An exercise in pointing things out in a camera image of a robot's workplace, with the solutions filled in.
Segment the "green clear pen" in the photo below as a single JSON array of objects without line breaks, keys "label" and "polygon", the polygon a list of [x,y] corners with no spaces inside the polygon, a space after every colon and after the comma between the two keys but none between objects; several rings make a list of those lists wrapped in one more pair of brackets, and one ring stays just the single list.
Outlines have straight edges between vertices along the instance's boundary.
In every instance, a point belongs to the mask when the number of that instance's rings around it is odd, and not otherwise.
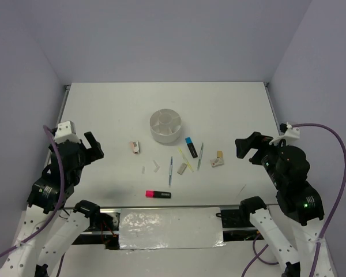
[{"label": "green clear pen", "polygon": [[201,144],[201,148],[200,148],[200,152],[199,152],[199,156],[198,156],[197,171],[199,171],[200,167],[201,167],[203,151],[204,151],[204,143]]}]

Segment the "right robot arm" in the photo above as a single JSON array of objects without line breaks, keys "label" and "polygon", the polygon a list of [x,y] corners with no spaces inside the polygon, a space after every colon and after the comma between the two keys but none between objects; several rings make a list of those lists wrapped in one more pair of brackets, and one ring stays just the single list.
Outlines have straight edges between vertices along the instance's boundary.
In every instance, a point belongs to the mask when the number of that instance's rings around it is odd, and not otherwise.
[{"label": "right robot arm", "polygon": [[283,276],[333,276],[326,243],[319,237],[325,223],[318,192],[307,182],[310,164],[298,147],[284,138],[274,140],[259,132],[235,140],[236,156],[243,159],[249,150],[256,153],[250,163],[262,166],[274,184],[277,203],[288,219],[295,245],[274,222],[259,196],[242,200],[239,219],[258,229],[273,252]]}]

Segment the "yellow clear pen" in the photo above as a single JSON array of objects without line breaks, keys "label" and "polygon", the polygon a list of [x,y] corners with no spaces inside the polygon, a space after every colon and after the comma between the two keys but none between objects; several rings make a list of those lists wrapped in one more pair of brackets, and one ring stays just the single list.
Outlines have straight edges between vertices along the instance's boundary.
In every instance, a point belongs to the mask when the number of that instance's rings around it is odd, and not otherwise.
[{"label": "yellow clear pen", "polygon": [[180,155],[182,156],[182,159],[184,160],[184,162],[187,164],[187,167],[189,168],[189,170],[193,173],[194,170],[193,170],[189,160],[187,159],[187,157],[185,156],[185,154],[183,153],[183,151],[180,147],[178,147],[178,151],[179,151]]}]

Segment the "blue clear pen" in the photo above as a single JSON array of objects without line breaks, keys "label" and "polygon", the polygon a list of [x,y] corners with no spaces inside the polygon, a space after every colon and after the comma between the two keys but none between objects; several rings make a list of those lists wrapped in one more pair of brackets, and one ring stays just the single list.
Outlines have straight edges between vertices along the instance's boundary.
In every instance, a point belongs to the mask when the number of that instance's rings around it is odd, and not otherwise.
[{"label": "blue clear pen", "polygon": [[172,170],[173,170],[173,157],[170,159],[170,168],[169,168],[169,179],[168,179],[168,187],[171,187],[172,184]]}]

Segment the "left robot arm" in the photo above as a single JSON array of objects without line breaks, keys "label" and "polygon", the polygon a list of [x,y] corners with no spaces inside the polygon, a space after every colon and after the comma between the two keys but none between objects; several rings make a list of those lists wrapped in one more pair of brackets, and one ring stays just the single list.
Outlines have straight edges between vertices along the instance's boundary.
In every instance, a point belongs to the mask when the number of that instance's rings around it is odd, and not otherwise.
[{"label": "left robot arm", "polygon": [[32,185],[28,206],[16,242],[0,254],[6,261],[0,276],[50,276],[60,271],[66,251],[86,229],[101,225],[100,207],[90,201],[78,202],[60,229],[50,231],[79,184],[85,166],[104,157],[101,145],[91,132],[84,134],[86,148],[74,133],[46,129],[50,139],[51,163]]}]

